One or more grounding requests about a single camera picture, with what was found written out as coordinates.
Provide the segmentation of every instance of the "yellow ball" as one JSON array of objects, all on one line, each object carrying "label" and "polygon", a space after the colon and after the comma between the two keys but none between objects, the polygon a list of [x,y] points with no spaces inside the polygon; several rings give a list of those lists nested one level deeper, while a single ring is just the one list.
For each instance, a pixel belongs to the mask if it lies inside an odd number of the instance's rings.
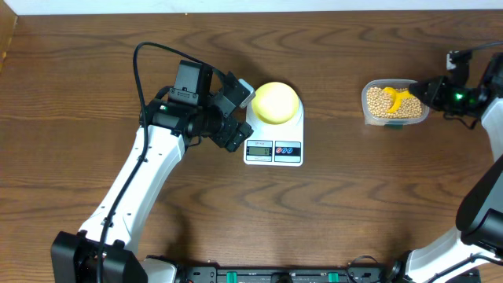
[{"label": "yellow ball", "polygon": [[288,122],[299,109],[299,97],[284,83],[266,83],[255,92],[253,112],[263,122],[273,125]]}]

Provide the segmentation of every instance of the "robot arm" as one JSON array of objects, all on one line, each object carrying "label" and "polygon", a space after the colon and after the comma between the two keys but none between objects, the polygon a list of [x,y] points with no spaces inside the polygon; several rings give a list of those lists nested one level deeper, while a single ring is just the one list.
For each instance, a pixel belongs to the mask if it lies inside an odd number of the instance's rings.
[{"label": "robot arm", "polygon": [[[129,173],[138,161],[143,148],[143,129],[139,128],[133,149],[117,179],[96,211],[87,219],[79,231],[86,231],[86,238],[98,242],[103,230],[104,218],[113,201],[123,187]],[[182,159],[185,145],[181,135],[174,136],[170,129],[149,126],[149,151],[145,162],[140,166],[128,190],[116,209],[111,226],[108,228],[105,243],[122,241],[125,249],[138,252],[138,242],[145,226],[147,216],[167,176]]]},{"label": "robot arm", "polygon": [[[209,91],[213,71],[222,83],[222,89],[215,94]],[[237,121],[233,112],[246,107],[254,96],[253,88],[232,73],[223,75],[204,62],[181,61],[174,86],[160,90],[142,111],[146,115],[140,116],[141,127],[133,148],[106,197],[77,235],[60,232],[54,241],[51,258],[56,282],[95,281],[100,269],[103,278],[110,282],[172,283],[176,272],[173,265],[156,259],[146,259],[140,264],[134,255],[145,221],[167,176],[193,146],[193,138],[199,140],[195,145],[208,137],[219,147],[234,152],[253,133],[246,122]],[[143,127],[148,127],[148,150],[112,211],[112,219],[107,220],[112,204],[141,160]],[[106,257],[102,267],[98,260],[100,251]]]},{"label": "robot arm", "polygon": [[409,90],[448,115],[481,119],[495,164],[463,200],[456,227],[427,247],[406,254],[403,263],[397,262],[402,271],[394,281],[443,283],[488,260],[497,263],[503,256],[503,53],[491,59],[476,89],[464,88],[470,57],[464,55],[463,61],[451,65],[451,78],[416,83]]}]

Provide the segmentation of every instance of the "white wall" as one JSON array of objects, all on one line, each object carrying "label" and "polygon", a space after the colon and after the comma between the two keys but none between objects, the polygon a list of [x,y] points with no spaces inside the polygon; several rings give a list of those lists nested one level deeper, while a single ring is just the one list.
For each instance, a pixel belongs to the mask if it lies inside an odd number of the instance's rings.
[{"label": "white wall", "polygon": [[503,9],[503,0],[5,0],[18,15]]}]

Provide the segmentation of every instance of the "green connector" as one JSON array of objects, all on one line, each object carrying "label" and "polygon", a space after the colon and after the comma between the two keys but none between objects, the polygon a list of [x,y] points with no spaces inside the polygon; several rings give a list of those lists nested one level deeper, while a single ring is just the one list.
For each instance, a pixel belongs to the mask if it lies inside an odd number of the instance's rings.
[{"label": "green connector", "polygon": [[337,282],[339,282],[339,274],[338,273],[330,273],[329,274],[329,282],[330,283],[337,283]]},{"label": "green connector", "polygon": [[227,272],[227,283],[237,283],[237,273],[236,272]]}]

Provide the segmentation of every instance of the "yellow object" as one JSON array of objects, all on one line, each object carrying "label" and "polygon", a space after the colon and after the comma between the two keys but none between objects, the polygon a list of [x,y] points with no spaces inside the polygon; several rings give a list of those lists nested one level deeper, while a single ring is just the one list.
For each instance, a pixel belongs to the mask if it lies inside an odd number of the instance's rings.
[{"label": "yellow object", "polygon": [[251,101],[255,115],[273,125],[288,122],[299,109],[299,97],[284,83],[266,83],[255,92]]},{"label": "yellow object", "polygon": [[391,108],[388,109],[386,113],[397,112],[397,110],[400,108],[400,105],[402,104],[402,99],[414,97],[412,94],[409,93],[408,90],[399,93],[393,87],[384,87],[384,91],[391,94],[391,99],[393,101],[393,106],[391,106]]}]

